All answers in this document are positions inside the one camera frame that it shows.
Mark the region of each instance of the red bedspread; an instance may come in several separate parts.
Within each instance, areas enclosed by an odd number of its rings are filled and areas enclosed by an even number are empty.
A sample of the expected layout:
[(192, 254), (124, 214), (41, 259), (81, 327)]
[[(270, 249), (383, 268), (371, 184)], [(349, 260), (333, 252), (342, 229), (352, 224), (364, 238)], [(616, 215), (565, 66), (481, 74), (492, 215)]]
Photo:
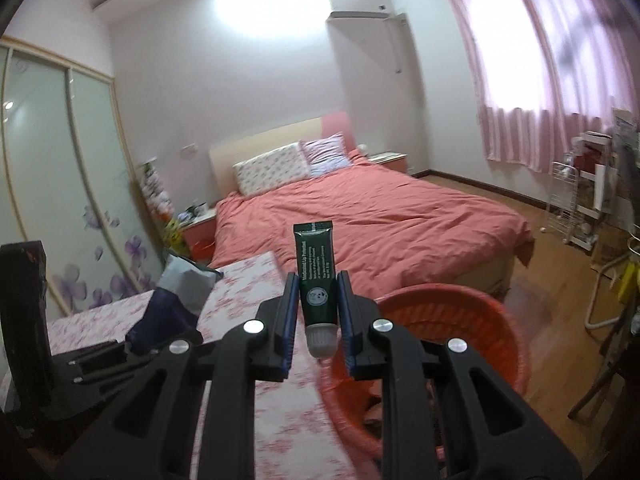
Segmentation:
[(362, 157), (248, 200), (233, 193), (217, 210), (213, 267), (273, 251), (284, 270), (295, 271), (293, 224), (332, 220), (336, 267), (369, 298), (452, 280), (505, 252), (527, 265), (532, 253), (527, 221), (507, 206)]

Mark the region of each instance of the pink floral tablecloth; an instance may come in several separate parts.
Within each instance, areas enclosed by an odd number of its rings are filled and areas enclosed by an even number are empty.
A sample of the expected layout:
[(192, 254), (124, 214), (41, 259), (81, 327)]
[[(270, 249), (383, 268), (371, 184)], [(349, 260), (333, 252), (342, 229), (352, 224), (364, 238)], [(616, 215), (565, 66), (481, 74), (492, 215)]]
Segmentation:
[[(264, 300), (282, 294), (284, 278), (273, 253), (222, 267), (224, 279), (204, 306), (198, 329), (206, 342), (253, 318)], [(58, 319), (47, 325), (54, 354), (117, 339), (122, 341), (142, 317), (152, 292)], [(344, 480), (356, 473), (324, 410), (316, 389), (317, 365), (306, 349), (298, 323), (289, 379), (282, 384), (259, 381), (255, 388), (255, 469), (257, 479)], [(11, 377), (0, 388), (4, 406)], [(194, 443), (192, 479), (197, 475), (204, 408)]]

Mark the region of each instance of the frosted glass door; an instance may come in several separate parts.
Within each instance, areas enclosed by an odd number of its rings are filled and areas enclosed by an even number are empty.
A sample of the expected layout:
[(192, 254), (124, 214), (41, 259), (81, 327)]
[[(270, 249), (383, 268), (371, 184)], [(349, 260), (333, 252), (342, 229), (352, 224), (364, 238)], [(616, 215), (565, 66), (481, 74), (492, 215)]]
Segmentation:
[[(4, 73), (4, 64), (6, 62), (7, 49), (0, 47), (0, 81)], [(11, 112), (11, 105), (8, 101), (4, 101), (2, 106), (5, 108), (5, 117)], [(9, 190), (4, 173), (4, 157), (2, 156), (2, 139), (0, 137), (0, 245), (21, 242), (22, 235), (15, 220), (14, 208), (11, 205)], [(4, 352), (4, 343), (2, 342), (2, 331), (0, 330), (0, 381), (7, 371), (6, 353)]]
[(27, 236), (42, 240), (52, 283), (79, 312), (134, 292), (106, 250), (89, 206), (74, 154), (65, 80), (63, 70), (14, 52), (5, 96), (14, 104), (4, 126)]
[(152, 290), (162, 263), (138, 215), (111, 105), (110, 87), (80, 73), (71, 82), (84, 165), (120, 254), (143, 290)]

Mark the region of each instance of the green tube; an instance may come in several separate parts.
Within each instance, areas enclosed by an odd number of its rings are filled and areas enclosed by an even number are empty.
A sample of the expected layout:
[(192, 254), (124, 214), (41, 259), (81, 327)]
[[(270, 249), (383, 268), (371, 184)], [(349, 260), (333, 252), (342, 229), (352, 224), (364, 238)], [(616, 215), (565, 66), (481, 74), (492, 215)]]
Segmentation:
[(293, 226), (306, 345), (316, 358), (333, 356), (338, 343), (333, 228), (331, 221)]

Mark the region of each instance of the air conditioner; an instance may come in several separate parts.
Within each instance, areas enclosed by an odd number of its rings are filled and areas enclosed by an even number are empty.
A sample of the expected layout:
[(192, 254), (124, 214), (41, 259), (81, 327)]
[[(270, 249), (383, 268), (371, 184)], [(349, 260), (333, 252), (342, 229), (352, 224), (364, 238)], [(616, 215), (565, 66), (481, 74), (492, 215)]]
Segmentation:
[(377, 18), (384, 20), (391, 13), (384, 0), (329, 0), (329, 18)]

